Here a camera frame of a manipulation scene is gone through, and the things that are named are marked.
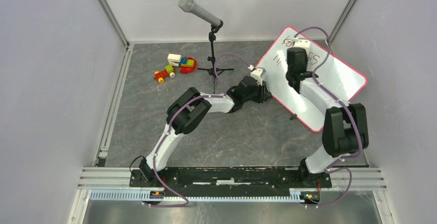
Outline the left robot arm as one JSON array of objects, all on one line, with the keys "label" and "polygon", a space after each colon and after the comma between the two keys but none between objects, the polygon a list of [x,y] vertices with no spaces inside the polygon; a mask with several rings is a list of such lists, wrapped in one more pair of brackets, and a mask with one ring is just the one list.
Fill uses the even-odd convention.
[{"label": "left robot arm", "polygon": [[161,170],[166,168],[180,140],[194,131],[208,113],[234,113],[246,102],[261,104],[271,96],[267,83],[259,83],[251,76],[245,76],[238,85],[221,94],[203,93],[195,87],[187,89],[167,109],[162,135],[153,150],[140,162],[142,180],[152,187],[161,182]]}]

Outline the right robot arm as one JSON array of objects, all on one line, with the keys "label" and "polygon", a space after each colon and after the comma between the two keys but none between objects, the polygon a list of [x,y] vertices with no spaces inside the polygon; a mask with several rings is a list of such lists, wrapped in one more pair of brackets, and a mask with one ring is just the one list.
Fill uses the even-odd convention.
[{"label": "right robot arm", "polygon": [[363,104],[340,99],[309,71],[308,54],[304,48],[287,50],[286,79],[299,95],[310,100],[323,114],[322,145],[298,167],[298,182],[311,187],[343,158],[358,157],[368,147],[368,125]]}]

